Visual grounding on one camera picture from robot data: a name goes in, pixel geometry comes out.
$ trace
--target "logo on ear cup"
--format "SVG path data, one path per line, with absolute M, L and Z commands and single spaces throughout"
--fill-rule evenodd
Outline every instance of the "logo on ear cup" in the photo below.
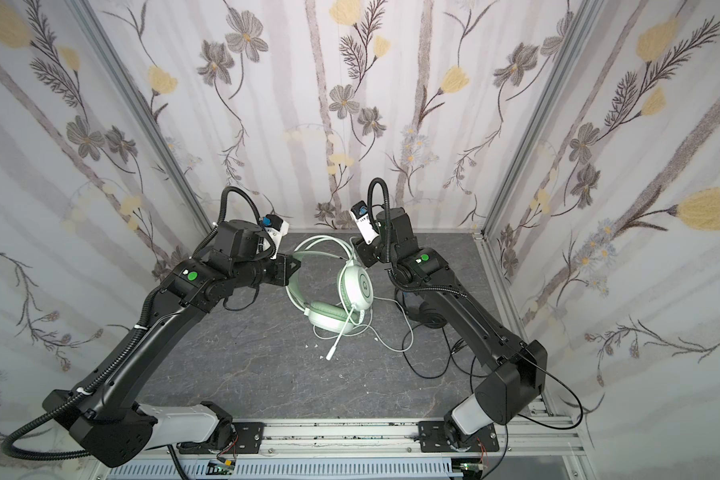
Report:
M 365 298 L 371 296 L 371 282 L 368 280 L 365 272 L 360 274 L 360 291 Z

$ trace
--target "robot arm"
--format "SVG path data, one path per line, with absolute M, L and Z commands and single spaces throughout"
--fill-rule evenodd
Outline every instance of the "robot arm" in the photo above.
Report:
M 383 185 L 384 219 L 374 220 L 374 184 Z M 472 443 L 482 427 L 506 425 L 544 390 L 547 351 L 538 342 L 526 344 L 504 328 L 464 288 L 441 254 L 420 247 L 403 208 L 388 208 L 386 185 L 371 183 L 368 204 L 358 202 L 352 212 L 363 238 L 355 241 L 358 256 L 369 267 L 388 260 L 390 281 L 403 292 L 421 297 L 470 346 L 483 368 L 490 371 L 469 398 L 445 416 L 448 440 L 455 448 Z

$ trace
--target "gray flower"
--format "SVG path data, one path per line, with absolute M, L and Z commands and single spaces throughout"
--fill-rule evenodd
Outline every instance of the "gray flower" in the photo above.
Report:
M 504 258 L 501 261 L 501 265 L 504 267 L 504 270 L 506 270 L 507 276 L 514 275 L 514 271 L 518 268 L 519 263 L 520 261 L 518 260 L 518 255 L 514 252 L 514 250 L 509 248 L 504 252 Z
M 344 210 L 336 215 L 336 225 L 342 230 L 355 228 L 355 218 L 352 216 L 352 212 Z
M 241 53 L 245 50 L 246 56 L 251 62 L 259 61 L 259 52 L 269 51 L 269 45 L 259 38 L 264 27 L 254 14 L 245 10 L 240 15 L 237 10 L 230 8 L 226 22 L 237 32 L 224 35 L 231 51 Z
M 507 57 L 509 65 L 504 68 L 497 68 L 494 71 L 494 85 L 500 87 L 507 80 L 517 87 L 523 81 L 523 73 L 536 66 L 536 53 L 538 46 L 525 45 L 522 42 L 515 48 L 514 52 Z
M 544 43 L 541 45 L 541 54 L 545 57 L 550 55 L 557 56 L 560 47 L 563 46 L 563 40 L 565 40 L 565 34 L 568 33 L 568 28 L 574 20 L 574 13 L 568 12 L 562 17 L 557 23 L 557 36 L 546 37 Z
M 373 130 L 376 137 L 384 135 L 384 130 L 387 129 L 386 125 L 380 124 L 378 121 L 382 116 L 378 112 L 378 108 L 364 108 L 360 110 L 358 115 L 358 123 L 362 124 L 362 134 L 367 135 Z
M 77 145 L 77 154 L 80 158 L 86 158 L 88 154 L 98 161 L 101 157 L 99 149 L 104 146 L 104 136 L 99 131 L 90 131 L 88 122 L 77 115 L 74 122 L 67 124 L 67 138 Z
M 512 237 L 514 235 L 514 232 L 512 231 L 512 226 L 507 224 L 507 228 L 503 229 L 501 233 L 499 234 L 499 241 L 502 245 L 509 245 L 512 243 Z
M 335 111 L 339 118 L 346 118 L 347 113 L 356 114 L 360 111 L 360 104 L 352 101 L 355 92 L 352 90 L 351 85 L 347 85 L 346 87 L 336 85 L 331 90 L 330 95 L 333 103 L 328 106 L 328 110 Z
M 570 141 L 570 147 L 573 150 L 570 151 L 568 159 L 572 162 L 581 162 L 582 164 L 588 163 L 592 158 L 592 152 L 590 147 L 595 145 L 597 142 L 597 135 L 600 134 L 600 129 L 595 128 L 592 122 L 587 122 L 579 127 L 579 136 Z
M 576 178 L 579 183 L 575 187 L 570 189 L 570 194 L 573 196 L 579 196 L 579 208 L 585 208 L 586 206 L 592 205 L 592 196 L 590 190 L 597 188 L 597 181 L 600 179 L 600 171 L 595 170 L 592 164 L 587 164 L 585 168 L 579 170 L 576 174 Z
M 126 140 L 123 132 L 117 127 L 112 125 L 112 130 L 106 132 L 106 142 L 110 147 L 110 151 L 113 154 L 120 154 L 124 163 L 128 163 L 128 154 L 136 156 L 139 151 L 136 149 L 136 142 L 133 140 Z
M 333 206 L 331 202 L 317 204 L 317 213 L 315 214 L 315 218 L 321 222 L 325 222 L 326 218 L 333 218 L 334 216 L 336 216 L 336 207 Z
M 232 79 L 230 78 L 230 72 L 228 68 L 232 68 L 235 65 L 235 61 L 232 60 L 232 56 L 226 50 L 226 45 L 223 43 L 202 41 L 202 51 L 200 57 L 205 60 L 205 67 L 198 67 L 197 73 L 202 75 L 202 81 L 208 85 L 213 85 L 218 76 L 222 82 L 231 84 Z

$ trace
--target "floral wallpaper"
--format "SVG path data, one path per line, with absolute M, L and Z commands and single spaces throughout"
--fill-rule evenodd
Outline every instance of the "floral wallpaper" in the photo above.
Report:
M 488 240 L 598 477 L 720 478 L 720 1 L 604 4 Z
M 481 228 L 579 2 L 91 4 L 209 216 L 236 185 L 325 230 L 374 177 L 417 228 Z
M 127 112 L 65 4 L 0 1 L 0 442 L 115 347 L 202 238 Z M 74 446 L 52 424 L 20 442 Z M 0 478 L 89 466 L 0 453 Z

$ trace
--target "yellow flower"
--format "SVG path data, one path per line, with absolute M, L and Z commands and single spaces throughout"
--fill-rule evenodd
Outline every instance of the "yellow flower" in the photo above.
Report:
M 541 213 L 542 214 L 548 214 L 550 212 L 550 195 L 547 193 L 546 189 L 542 188 L 539 190 L 539 192 L 536 194 L 536 198 L 533 199 L 533 201 L 530 202 L 530 209 L 536 210 L 538 206 L 541 206 Z
M 24 19 L 10 5 L 0 2 L 0 42 L 11 48 L 28 47 L 32 33 Z
M 452 94 L 464 88 L 468 83 L 469 78 L 467 77 L 467 73 L 464 72 L 461 67 L 450 67 L 450 69 L 445 72 L 445 77 L 443 78 L 443 83 L 440 84 L 440 89 L 447 94 Z
M 67 66 L 76 72 L 80 70 L 80 57 L 74 48 L 59 47 L 59 54 L 67 63 Z
M 557 168 L 550 170 L 550 179 L 548 183 L 554 184 L 555 180 L 557 180 Z
M 130 215 L 131 212 L 138 209 L 141 206 L 141 197 L 135 195 L 133 197 L 127 196 L 123 198 L 123 203 L 120 204 L 120 212 L 123 215 Z
M 72 220 L 65 220 L 61 222 L 61 227 L 64 228 L 68 234 L 74 234 L 77 226 Z
M 662 111 L 665 106 L 666 98 L 664 98 L 664 91 L 661 89 L 661 87 L 658 87 L 648 97 L 646 102 L 643 104 L 643 110 L 641 110 L 640 112 L 643 115 L 653 115 Z
M 389 47 L 392 45 L 389 40 L 381 35 L 376 35 L 373 39 L 373 54 L 381 58 L 385 53 L 389 52 Z
M 360 0 L 336 0 L 328 13 L 337 24 L 354 25 L 360 19 Z
M 159 94 L 169 94 L 176 90 L 176 84 L 179 80 L 171 77 L 168 72 L 163 71 L 162 68 L 152 65 L 148 74 L 150 80 L 150 86 L 154 91 Z
M 637 39 L 637 55 L 643 62 L 655 62 L 677 33 L 677 18 L 647 29 Z
M 346 154 L 333 154 L 328 157 L 333 165 L 328 166 L 328 173 L 334 175 L 337 172 L 337 168 L 340 164 L 344 164 L 347 167 L 351 167 L 355 164 L 355 159 Z
M 720 230 L 720 187 L 694 193 L 670 213 L 694 230 Z
M 73 208 L 70 212 L 70 219 L 76 222 L 82 222 L 85 220 L 85 212 L 79 208 Z

